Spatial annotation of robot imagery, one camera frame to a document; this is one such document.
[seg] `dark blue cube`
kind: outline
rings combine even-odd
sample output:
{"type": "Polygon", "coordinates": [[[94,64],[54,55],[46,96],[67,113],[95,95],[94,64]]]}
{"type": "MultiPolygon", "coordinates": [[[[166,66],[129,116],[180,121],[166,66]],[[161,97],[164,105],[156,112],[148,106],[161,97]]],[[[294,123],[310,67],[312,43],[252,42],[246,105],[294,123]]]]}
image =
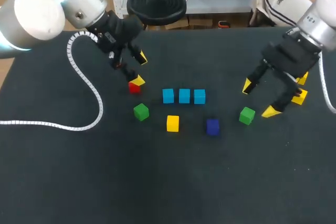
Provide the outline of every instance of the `dark blue cube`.
{"type": "Polygon", "coordinates": [[[208,134],[209,136],[219,135],[219,120],[218,119],[206,120],[206,134],[208,134]]]}

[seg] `white coiled cable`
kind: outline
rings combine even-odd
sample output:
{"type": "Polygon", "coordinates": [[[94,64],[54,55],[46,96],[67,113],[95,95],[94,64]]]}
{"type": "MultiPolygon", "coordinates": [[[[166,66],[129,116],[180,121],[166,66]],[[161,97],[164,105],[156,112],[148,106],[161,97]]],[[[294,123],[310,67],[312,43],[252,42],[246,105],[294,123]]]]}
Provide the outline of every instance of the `white coiled cable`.
{"type": "Polygon", "coordinates": [[[68,46],[67,46],[67,55],[68,55],[70,64],[72,65],[76,73],[80,76],[80,78],[89,86],[89,88],[92,90],[92,92],[97,98],[98,105],[99,105],[99,113],[98,113],[97,118],[91,124],[84,126],[84,127],[71,127],[71,126],[65,126],[65,125],[61,125],[57,123],[49,123],[49,122],[41,122],[41,121],[18,121],[18,120],[0,121],[0,125],[41,125],[41,126],[55,127],[55,128],[59,128],[62,130],[67,130],[67,131],[86,131],[88,129],[95,127],[99,123],[99,121],[101,120],[103,116],[103,111],[104,111],[103,102],[101,100],[100,94],[98,93],[96,88],[92,85],[92,83],[88,80],[88,78],[86,78],[86,76],[82,73],[82,71],[80,71],[80,69],[78,68],[78,66],[76,65],[72,57],[72,52],[71,52],[72,45],[74,41],[80,36],[88,36],[96,43],[98,42],[98,38],[96,35],[89,33],[88,31],[80,31],[78,33],[75,33],[69,39],[68,46]]]}
{"type": "MultiPolygon", "coordinates": [[[[287,34],[296,33],[299,30],[300,29],[298,27],[295,27],[295,28],[289,30],[287,32],[287,34]]],[[[323,68],[323,53],[322,52],[319,53],[319,57],[320,57],[320,60],[319,60],[320,79],[321,79],[321,85],[322,85],[322,91],[323,91],[323,96],[324,96],[324,99],[325,99],[325,103],[327,104],[327,107],[329,108],[329,110],[332,113],[336,114],[336,109],[331,104],[331,101],[329,99],[327,84],[325,83],[324,68],[323,68]]]]}

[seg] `cube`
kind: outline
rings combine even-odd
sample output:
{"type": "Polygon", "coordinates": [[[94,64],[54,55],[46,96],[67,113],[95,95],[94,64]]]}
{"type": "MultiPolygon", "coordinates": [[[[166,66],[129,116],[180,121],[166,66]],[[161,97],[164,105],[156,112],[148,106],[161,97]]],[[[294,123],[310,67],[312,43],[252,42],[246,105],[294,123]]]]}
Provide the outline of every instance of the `cube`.
{"type": "Polygon", "coordinates": [[[304,100],[305,100],[305,98],[306,98],[306,96],[308,94],[308,91],[306,91],[306,90],[301,89],[301,91],[302,91],[302,93],[300,94],[299,97],[293,97],[293,99],[292,99],[292,102],[294,102],[294,103],[296,103],[298,105],[302,105],[303,104],[303,102],[304,102],[304,100]]]}
{"type": "Polygon", "coordinates": [[[128,83],[128,87],[129,87],[129,89],[130,89],[130,93],[131,93],[131,94],[139,94],[139,93],[141,92],[141,88],[140,88],[140,86],[135,85],[135,84],[132,83],[132,82],[129,82],[129,83],[128,83]]]}
{"type": "Polygon", "coordinates": [[[218,119],[206,120],[206,134],[208,134],[209,136],[219,135],[219,120],[218,119]]]}
{"type": "Polygon", "coordinates": [[[143,121],[149,117],[149,109],[141,103],[134,108],[134,115],[139,121],[143,121]]]}
{"type": "Polygon", "coordinates": [[[174,103],[174,90],[173,89],[163,89],[162,90],[163,103],[174,103]]]}
{"type": "Polygon", "coordinates": [[[167,116],[167,131],[179,132],[180,117],[178,115],[167,116]]]}
{"type": "Polygon", "coordinates": [[[205,89],[194,90],[194,104],[205,104],[205,89]]]}
{"type": "Polygon", "coordinates": [[[239,121],[245,123],[246,125],[250,125],[253,121],[254,115],[256,112],[248,107],[245,107],[243,111],[240,113],[239,121]]]}
{"type": "Polygon", "coordinates": [[[190,103],[190,89],[180,89],[178,95],[179,103],[190,103]]]}

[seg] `green cube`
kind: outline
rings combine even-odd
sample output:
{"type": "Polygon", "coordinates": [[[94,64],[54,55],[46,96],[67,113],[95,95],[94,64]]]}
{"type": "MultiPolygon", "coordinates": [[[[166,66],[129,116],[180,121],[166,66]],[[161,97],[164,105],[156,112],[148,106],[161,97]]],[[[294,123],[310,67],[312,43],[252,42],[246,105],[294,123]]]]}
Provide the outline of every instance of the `green cube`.
{"type": "Polygon", "coordinates": [[[240,113],[239,121],[245,123],[246,125],[250,125],[253,121],[254,115],[256,112],[248,107],[245,107],[243,111],[240,113]]]}
{"type": "Polygon", "coordinates": [[[141,103],[134,108],[134,115],[139,121],[143,121],[149,117],[149,109],[141,103]]]}

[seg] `yellow cube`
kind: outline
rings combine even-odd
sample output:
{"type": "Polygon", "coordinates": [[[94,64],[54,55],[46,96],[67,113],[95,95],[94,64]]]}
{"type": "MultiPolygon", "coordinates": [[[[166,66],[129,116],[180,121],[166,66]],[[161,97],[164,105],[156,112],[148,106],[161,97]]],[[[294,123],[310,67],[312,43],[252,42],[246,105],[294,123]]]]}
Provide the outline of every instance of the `yellow cube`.
{"type": "Polygon", "coordinates": [[[300,94],[300,96],[299,97],[293,97],[293,99],[292,99],[292,102],[297,103],[298,105],[303,104],[303,102],[304,102],[304,100],[305,100],[305,98],[308,94],[308,91],[303,90],[303,89],[301,89],[301,90],[302,90],[302,93],[300,94]]]}
{"type": "Polygon", "coordinates": [[[180,117],[178,115],[167,116],[167,131],[179,132],[179,121],[180,117]]]}

